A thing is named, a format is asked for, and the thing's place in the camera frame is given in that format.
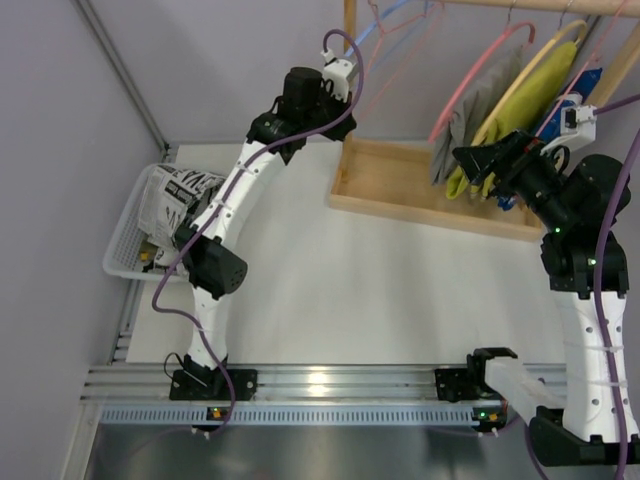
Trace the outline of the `pink wire hanger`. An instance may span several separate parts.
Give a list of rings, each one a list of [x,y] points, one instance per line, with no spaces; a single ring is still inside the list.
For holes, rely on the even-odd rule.
[[[414,57],[444,19],[444,3],[429,2],[430,8],[426,14],[422,13],[423,7],[420,4],[411,3],[380,23],[378,12],[381,13],[390,5],[380,8],[378,1],[367,1],[372,20],[378,20],[378,29],[357,46],[362,47],[376,37],[364,68],[364,78],[365,82],[373,80],[378,89],[368,93],[368,102],[360,109],[361,120],[373,113],[383,96],[411,65]]]

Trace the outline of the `newspaper print trousers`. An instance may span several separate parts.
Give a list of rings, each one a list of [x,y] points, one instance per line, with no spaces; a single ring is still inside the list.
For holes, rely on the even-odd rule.
[[[146,236],[140,249],[144,273],[164,273],[178,253],[175,234],[185,221],[198,215],[225,177],[200,169],[154,166],[145,183],[138,210],[138,228]]]

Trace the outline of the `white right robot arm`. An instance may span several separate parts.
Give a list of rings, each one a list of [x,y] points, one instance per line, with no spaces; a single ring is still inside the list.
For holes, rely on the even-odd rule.
[[[639,426],[624,361],[628,266],[612,227],[631,198],[631,161],[592,154],[569,168],[566,147],[521,130],[453,154],[470,184],[491,179],[494,195],[518,197],[544,225],[541,261],[563,328],[563,397],[507,348],[468,356],[472,385],[513,408],[542,465],[612,465],[622,478],[639,461]]]

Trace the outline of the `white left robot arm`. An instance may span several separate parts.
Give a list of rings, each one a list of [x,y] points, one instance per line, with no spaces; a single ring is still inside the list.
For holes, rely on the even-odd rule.
[[[232,294],[248,272],[233,249],[251,210],[268,184],[320,134],[343,141],[355,129],[350,82],[354,66],[336,60],[322,70],[292,68],[282,94],[256,117],[228,178],[210,203],[176,231],[194,297],[196,325],[188,352],[173,374],[172,400],[228,400],[232,391],[248,398],[251,370],[224,373],[226,330]]]

